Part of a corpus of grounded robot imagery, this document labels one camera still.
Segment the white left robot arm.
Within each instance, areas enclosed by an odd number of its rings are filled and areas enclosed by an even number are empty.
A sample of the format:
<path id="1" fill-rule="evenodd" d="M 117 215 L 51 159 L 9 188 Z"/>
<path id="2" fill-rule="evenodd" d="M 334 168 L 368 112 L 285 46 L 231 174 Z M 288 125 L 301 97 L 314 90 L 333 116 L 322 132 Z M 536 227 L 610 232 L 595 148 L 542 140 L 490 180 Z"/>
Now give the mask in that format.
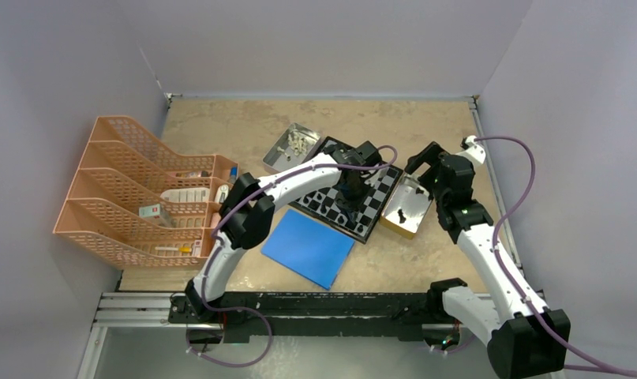
<path id="1" fill-rule="evenodd" d="M 337 145 L 278 174 L 255 178 L 241 175 L 220 209 L 220 221 L 211 233 L 212 251 L 204 266 L 185 287 L 189 314 L 208 323 L 218 313 L 226 285 L 243 255 L 260 245 L 272 229 L 275 212 L 305 195 L 336 186 L 345 208 L 363 204 L 369 188 L 365 175 L 389 167 L 380 149 L 366 141 L 357 148 Z"/>

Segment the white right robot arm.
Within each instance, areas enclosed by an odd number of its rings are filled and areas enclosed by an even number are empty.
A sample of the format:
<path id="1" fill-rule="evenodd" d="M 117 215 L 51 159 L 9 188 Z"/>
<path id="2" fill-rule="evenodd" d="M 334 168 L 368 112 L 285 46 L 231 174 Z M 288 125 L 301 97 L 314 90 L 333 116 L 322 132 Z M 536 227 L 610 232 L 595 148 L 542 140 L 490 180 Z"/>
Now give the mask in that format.
<path id="1" fill-rule="evenodd" d="M 463 150 L 451 154 L 435 141 L 408 159 L 405 172 L 423 163 L 421 187 L 429 191 L 437 219 L 451 240 L 466 254 L 490 294 L 479 298 L 461 279 L 431 284 L 426 303 L 436 321 L 454 317 L 486 347 L 500 378 L 527 378 L 564 368 L 571 322 L 563 310 L 552 310 L 516 267 L 486 208 L 473 198 L 476 167 L 485 149 L 467 138 Z"/>

